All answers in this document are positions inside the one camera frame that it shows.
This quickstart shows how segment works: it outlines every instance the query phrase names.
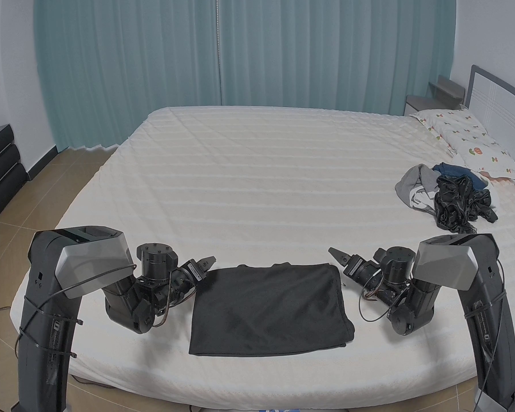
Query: white wall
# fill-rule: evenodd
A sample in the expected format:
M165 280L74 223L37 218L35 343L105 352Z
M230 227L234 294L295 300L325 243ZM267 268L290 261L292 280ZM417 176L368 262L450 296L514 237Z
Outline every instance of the white wall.
M34 0L0 0L0 125L11 124L26 170L55 143L36 68Z
M515 86L515 0L456 0L450 78L467 89L473 64Z

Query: curtain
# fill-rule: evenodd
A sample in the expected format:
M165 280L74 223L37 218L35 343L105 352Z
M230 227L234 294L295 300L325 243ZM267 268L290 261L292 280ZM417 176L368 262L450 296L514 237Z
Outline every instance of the curtain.
M152 111L220 104L216 0L34 0L58 150L122 143Z
M456 0L218 0L225 105L402 114L450 75Z

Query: floor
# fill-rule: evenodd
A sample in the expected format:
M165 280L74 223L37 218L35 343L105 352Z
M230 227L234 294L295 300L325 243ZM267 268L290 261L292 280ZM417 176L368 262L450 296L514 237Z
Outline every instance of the floor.
M114 150L67 149L27 183L0 215L0 306L8 306L29 268L27 251L35 231L54 228L78 192ZM17 401L17 334L8 311L0 312L0 409ZM472 411L475 379L440 392L351 412ZM74 412L188 412L188 406L134 395L119 389L82 385L69 377L68 402Z

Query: pillow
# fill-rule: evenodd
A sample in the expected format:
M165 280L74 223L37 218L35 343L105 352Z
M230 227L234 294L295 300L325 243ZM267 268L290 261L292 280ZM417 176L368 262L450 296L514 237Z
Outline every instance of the pillow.
M469 110L422 110L412 113L467 168L493 179L515 179L515 161L492 139Z

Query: white bed sheet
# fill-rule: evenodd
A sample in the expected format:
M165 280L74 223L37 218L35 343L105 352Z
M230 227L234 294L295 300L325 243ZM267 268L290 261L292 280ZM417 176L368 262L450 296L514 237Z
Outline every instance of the white bed sheet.
M214 267L333 262L334 246L371 258L378 247L446 233L394 191L406 170L450 161L415 119L267 107L166 108L105 163L59 226L124 231L135 257L164 242L180 262L209 255ZM515 185L496 181L492 232L505 266L515 324ZM70 372L141 395L219 409L350 408L425 395L475 374L455 290L443 288L432 322L409 337L386 320L360 319L357 286L342 275L355 340L344 348L267 358L188 354L193 302L165 326L137 335L111 322L102 292L82 299ZM20 324L27 277L13 302ZM365 306L371 318L385 307Z

